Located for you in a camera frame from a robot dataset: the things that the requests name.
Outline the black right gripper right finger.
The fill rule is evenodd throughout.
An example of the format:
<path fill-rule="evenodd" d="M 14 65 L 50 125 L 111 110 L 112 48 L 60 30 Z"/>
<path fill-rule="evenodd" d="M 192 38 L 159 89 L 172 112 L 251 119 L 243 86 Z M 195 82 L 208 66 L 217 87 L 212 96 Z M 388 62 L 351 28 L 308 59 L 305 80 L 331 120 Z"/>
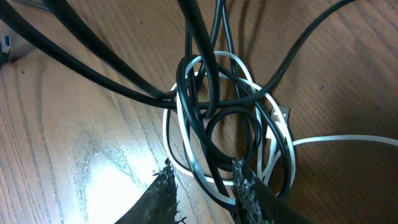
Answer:
<path fill-rule="evenodd" d="M 279 200 L 242 160 L 233 161 L 233 192 L 236 197 L 232 214 L 235 223 L 308 223 Z"/>

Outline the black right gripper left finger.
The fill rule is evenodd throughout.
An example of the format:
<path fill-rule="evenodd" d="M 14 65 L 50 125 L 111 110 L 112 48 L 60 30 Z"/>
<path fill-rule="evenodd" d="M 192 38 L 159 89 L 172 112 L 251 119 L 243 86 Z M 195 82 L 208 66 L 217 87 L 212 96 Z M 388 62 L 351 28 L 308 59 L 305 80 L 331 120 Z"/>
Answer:
<path fill-rule="evenodd" d="M 169 160 L 156 179 L 116 223 L 177 223 L 177 185 Z"/>

